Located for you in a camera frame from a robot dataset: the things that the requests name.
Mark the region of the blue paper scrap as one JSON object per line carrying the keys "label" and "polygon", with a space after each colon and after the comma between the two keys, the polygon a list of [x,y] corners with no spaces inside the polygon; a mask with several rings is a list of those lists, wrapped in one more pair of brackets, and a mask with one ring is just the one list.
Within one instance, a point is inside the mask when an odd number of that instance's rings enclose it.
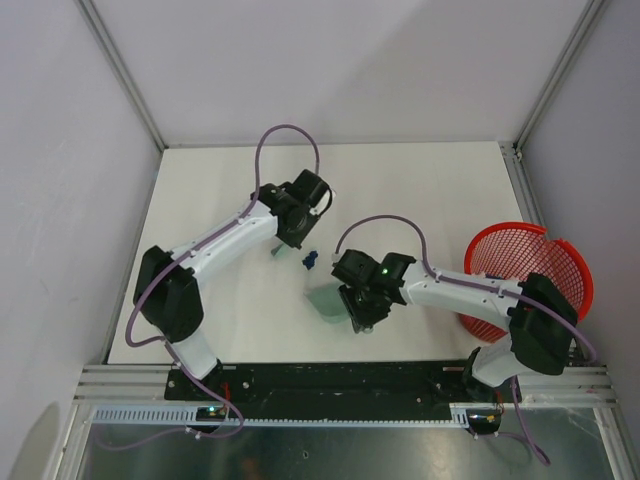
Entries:
{"label": "blue paper scrap", "polygon": [[315,267],[318,256],[318,251],[312,250],[303,258],[301,263],[307,270],[311,270]]}

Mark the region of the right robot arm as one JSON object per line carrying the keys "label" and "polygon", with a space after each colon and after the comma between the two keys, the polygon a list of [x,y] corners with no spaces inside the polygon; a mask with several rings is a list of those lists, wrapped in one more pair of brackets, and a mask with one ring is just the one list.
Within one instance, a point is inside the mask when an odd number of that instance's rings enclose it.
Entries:
{"label": "right robot arm", "polygon": [[559,376],[569,360],[576,310],[553,282],[531,273],[522,282],[428,269],[412,256],[382,261],[348,249],[332,265],[355,332],[387,318],[393,305],[436,307],[480,319],[504,331],[476,348],[461,375],[463,393],[488,402],[505,381],[524,373]]}

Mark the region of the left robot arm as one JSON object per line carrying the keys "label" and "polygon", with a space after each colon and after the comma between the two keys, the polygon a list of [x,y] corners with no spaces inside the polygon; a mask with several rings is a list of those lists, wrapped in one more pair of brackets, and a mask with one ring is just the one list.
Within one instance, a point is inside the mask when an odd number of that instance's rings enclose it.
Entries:
{"label": "left robot arm", "polygon": [[142,315],[188,373],[186,387],[197,398],[221,387],[219,358],[201,328],[200,288],[250,249],[271,239],[299,249],[332,206],[334,190],[318,174],[303,170],[292,182],[260,186],[236,215],[172,250],[149,248],[142,256],[131,320]]}

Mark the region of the green hand brush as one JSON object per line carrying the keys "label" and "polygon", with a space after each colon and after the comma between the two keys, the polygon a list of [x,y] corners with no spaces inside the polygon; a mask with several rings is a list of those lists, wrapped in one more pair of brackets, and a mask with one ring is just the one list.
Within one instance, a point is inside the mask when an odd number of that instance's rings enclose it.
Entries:
{"label": "green hand brush", "polygon": [[286,244],[280,244],[271,250],[271,256],[274,259],[279,259],[286,256],[290,251],[291,248],[289,246],[287,246]]}

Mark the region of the green dustpan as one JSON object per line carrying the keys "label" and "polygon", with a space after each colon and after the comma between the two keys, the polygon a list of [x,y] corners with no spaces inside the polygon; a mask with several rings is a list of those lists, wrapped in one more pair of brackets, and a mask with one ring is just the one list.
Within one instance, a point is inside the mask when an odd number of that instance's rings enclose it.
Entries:
{"label": "green dustpan", "polygon": [[336,324],[349,319],[349,313],[339,293],[340,286],[340,283],[329,283],[313,287],[304,293],[311,307],[326,323]]}

